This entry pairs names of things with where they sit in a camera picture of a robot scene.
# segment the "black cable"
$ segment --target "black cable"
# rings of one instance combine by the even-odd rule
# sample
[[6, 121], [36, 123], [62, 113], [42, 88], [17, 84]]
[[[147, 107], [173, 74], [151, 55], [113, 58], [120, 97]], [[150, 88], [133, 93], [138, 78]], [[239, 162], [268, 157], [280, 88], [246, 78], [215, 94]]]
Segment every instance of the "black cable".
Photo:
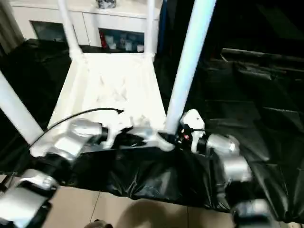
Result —
[[[69, 119], [72, 119], [76, 116], [79, 116], [79, 115], [82, 115], [82, 114], [85, 114], [85, 113], [90, 113], [90, 112], [95, 112], [95, 111], [116, 111], [118, 112], [118, 114], [122, 113], [123, 110], [119, 110], [119, 109], [116, 109], [116, 108], [93, 108], [93, 109], [89, 109], [89, 110], [85, 110], [85, 111], [82, 111], [82, 112], [79, 112], [79, 113], [76, 113], [76, 114], [73, 114], [73, 115], [70, 115], [56, 123], [54, 123], [52, 126], [50, 126], [49, 128], [47, 128], [30, 146], [28, 149], [30, 149], [39, 139], [41, 139], [46, 133], [48, 133], [50, 130], [52, 130], [54, 127], [58, 126], [59, 124], [63, 123], [64, 121], [67, 121]], [[19, 169], [19, 164], [20, 164], [20, 161], [22, 161], [24, 158], [24, 156], [21, 156], [19, 158], [19, 160], [17, 161], [17, 164], [15, 166], [15, 168], [13, 169], [13, 173], [10, 174], [10, 175], [7, 175], [5, 177], [5, 179], [0, 183], [0, 186], [4, 186], [9, 178], [11, 178], [11, 181], [10, 181], [10, 184], [12, 183], [12, 180], [15, 176], [15, 174], [17, 173], [17, 170]]]

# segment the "black plastic sheet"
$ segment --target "black plastic sheet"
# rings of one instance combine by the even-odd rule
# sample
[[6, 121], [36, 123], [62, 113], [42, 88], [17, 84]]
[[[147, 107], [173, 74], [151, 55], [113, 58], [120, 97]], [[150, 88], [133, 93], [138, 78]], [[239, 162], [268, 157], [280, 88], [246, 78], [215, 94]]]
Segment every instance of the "black plastic sheet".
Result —
[[[67, 52], [55, 51], [55, 47], [53, 44], [51, 50], [45, 51], [46, 56], [54, 58], [48, 72], [66, 75], [68, 66], [56, 67], [55, 59], [68, 63]], [[31, 67], [18, 66], [14, 69], [16, 74]], [[170, 61], [156, 58], [155, 70], [165, 107], [174, 81], [169, 66]], [[199, 111], [208, 131], [230, 134], [239, 140], [241, 154], [255, 176], [252, 197], [266, 197], [276, 219], [285, 222], [304, 223], [303, 96], [302, 74], [211, 63], [199, 64], [186, 104], [186, 111]], [[24, 156], [19, 171], [33, 159], [29, 153], [21, 144], [16, 150], [2, 150], [0, 171], [12, 172], [12, 164], [17, 163], [21, 154]], [[190, 151], [129, 149], [83, 154], [67, 185], [132, 199], [149, 198], [228, 212], [228, 205], [216, 197], [215, 175], [212, 159]], [[237, 199], [237, 192], [230, 197]]]

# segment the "floor tile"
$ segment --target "floor tile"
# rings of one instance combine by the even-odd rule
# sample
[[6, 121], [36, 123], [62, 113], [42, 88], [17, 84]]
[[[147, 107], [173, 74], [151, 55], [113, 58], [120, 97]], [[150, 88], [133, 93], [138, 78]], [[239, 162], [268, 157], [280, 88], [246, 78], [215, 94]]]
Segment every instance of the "floor tile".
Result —
[[61, 187], [43, 228], [83, 228], [90, 222], [99, 192]]
[[206, 210], [202, 208], [188, 208], [189, 228], [233, 228], [231, 214]]
[[3, 181], [6, 175], [0, 175], [0, 182]]
[[101, 193], [92, 217], [114, 228], [187, 228], [187, 207]]

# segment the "cabinet door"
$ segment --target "cabinet door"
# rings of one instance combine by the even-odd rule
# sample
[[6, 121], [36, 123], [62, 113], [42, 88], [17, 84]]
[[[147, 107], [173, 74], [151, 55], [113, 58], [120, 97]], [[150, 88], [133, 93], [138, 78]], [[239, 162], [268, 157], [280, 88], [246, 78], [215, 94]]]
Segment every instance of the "cabinet door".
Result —
[[[24, 38], [66, 40], [59, 10], [16, 6], [12, 8]], [[82, 13], [71, 11], [70, 15], [78, 43], [88, 45], [89, 41]]]
[[[112, 34], [114, 31], [121, 31], [123, 35], [130, 37], [137, 37], [135, 43], [140, 44], [141, 40], [143, 42], [147, 40], [145, 37], [146, 31], [146, 19], [145, 18], [131, 18], [131, 17], [122, 17], [115, 15], [105, 15], [105, 14], [93, 14], [93, 13], [83, 13], [85, 20], [85, 27], [87, 30], [87, 35], [89, 43], [91, 46], [101, 47], [101, 34], [100, 32], [107, 34]], [[154, 20], [153, 22], [153, 45], [154, 51], [157, 50], [157, 39], [158, 39], [158, 26], [159, 21]]]

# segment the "white frame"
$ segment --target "white frame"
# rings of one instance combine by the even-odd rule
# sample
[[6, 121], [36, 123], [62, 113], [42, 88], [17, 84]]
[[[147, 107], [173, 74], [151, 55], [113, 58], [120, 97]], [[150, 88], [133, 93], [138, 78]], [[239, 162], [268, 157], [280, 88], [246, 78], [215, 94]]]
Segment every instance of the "white frame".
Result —
[[[62, 23], [62, 18], [57, 9], [40, 9], [30, 7], [13, 6], [15, 19], [25, 39], [37, 39], [31, 20]], [[77, 41], [80, 45], [89, 45], [86, 33], [86, 26], [81, 12], [70, 12], [73, 27], [76, 33]]]
[[[169, 104], [166, 130], [175, 133], [179, 124], [179, 118], [184, 110], [187, 101], [190, 86], [200, 57], [205, 37], [209, 28], [216, 0], [195, 0], [192, 14], [187, 30], [187, 35], [180, 58], [180, 64], [174, 88]], [[58, 0], [59, 10], [63, 19], [63, 25], [66, 32], [70, 54], [74, 53], [75, 59], [83, 62], [82, 53], [78, 46], [76, 36], [73, 32], [71, 14], [68, 13], [65, 0]], [[147, 14], [147, 33], [152, 32], [152, 20], [154, 11], [154, 0], [148, 0]], [[152, 47], [152, 39], [146, 40], [145, 54], [151, 60], [150, 48]], [[20, 101], [17, 94], [10, 87], [5, 77], [0, 73], [0, 108], [5, 115], [14, 124], [21, 135], [28, 143], [39, 137], [41, 128], [30, 115], [24, 104]]]

